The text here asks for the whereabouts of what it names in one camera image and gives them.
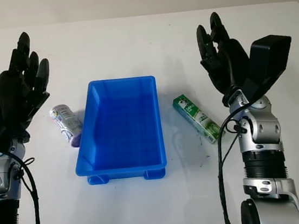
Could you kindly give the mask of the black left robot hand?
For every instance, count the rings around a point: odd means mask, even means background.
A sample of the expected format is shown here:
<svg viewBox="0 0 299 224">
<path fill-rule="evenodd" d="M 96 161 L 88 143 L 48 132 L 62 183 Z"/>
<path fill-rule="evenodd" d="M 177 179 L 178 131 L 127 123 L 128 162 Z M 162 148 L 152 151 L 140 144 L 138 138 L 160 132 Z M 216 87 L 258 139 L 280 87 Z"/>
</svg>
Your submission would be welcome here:
<svg viewBox="0 0 299 224">
<path fill-rule="evenodd" d="M 9 68 L 0 74 L 0 107 L 5 127 L 11 138 L 21 143 L 30 141 L 27 132 L 34 115 L 50 94 L 49 61 L 39 60 L 30 51 L 30 37 L 21 33 L 13 49 Z"/>
</svg>

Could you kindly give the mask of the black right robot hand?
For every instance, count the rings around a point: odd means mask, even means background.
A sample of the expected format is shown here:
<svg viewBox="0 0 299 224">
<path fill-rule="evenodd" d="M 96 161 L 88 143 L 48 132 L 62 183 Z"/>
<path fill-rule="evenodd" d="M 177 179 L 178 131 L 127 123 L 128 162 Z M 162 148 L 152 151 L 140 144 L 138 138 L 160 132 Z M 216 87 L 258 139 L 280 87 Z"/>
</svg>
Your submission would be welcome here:
<svg viewBox="0 0 299 224">
<path fill-rule="evenodd" d="M 200 63 L 208 72 L 214 87 L 223 95 L 223 105 L 228 107 L 231 96 L 244 84 L 249 57 L 241 44 L 229 37 L 216 12 L 210 16 L 210 26 L 210 34 L 202 25 L 196 31 Z"/>
</svg>

